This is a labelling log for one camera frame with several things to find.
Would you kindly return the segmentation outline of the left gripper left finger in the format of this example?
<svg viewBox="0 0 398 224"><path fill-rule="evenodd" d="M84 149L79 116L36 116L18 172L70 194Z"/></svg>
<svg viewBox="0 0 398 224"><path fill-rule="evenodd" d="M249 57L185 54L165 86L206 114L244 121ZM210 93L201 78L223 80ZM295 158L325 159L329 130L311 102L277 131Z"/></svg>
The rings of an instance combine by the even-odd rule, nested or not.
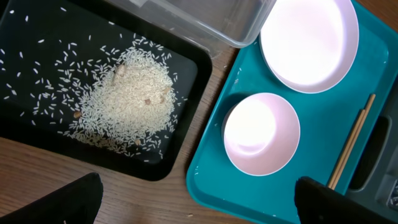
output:
<svg viewBox="0 0 398 224"><path fill-rule="evenodd" d="M1 217L1 223L92 224L103 198L103 184L96 172Z"/></svg>

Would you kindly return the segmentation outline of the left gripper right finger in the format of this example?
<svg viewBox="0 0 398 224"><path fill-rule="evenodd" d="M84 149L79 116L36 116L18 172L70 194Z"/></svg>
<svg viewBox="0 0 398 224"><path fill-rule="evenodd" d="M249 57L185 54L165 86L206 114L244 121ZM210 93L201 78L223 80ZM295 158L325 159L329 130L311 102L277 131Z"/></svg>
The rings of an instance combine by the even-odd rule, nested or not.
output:
<svg viewBox="0 0 398 224"><path fill-rule="evenodd" d="M396 224L306 176L295 183L294 202L301 224Z"/></svg>

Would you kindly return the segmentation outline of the pink bowl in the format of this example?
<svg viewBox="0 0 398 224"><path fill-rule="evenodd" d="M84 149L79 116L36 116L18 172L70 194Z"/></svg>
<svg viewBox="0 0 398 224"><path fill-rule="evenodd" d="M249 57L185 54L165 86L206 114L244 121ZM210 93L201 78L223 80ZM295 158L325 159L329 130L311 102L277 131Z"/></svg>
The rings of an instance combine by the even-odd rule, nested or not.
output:
<svg viewBox="0 0 398 224"><path fill-rule="evenodd" d="M273 93L256 93L236 103L221 128L228 159L241 172L266 176L284 168L300 142L294 107Z"/></svg>

